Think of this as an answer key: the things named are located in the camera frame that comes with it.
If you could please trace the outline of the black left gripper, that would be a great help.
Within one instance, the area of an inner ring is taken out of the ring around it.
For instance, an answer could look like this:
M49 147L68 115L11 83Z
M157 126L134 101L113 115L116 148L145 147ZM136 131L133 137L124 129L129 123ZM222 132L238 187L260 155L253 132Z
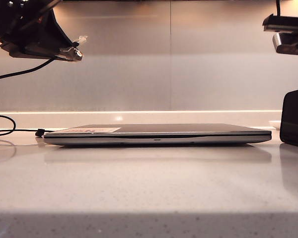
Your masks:
M72 41L65 34L53 12L59 3L59 0L0 0L0 48L13 58L81 61L83 53L76 47L87 41L87 35Z

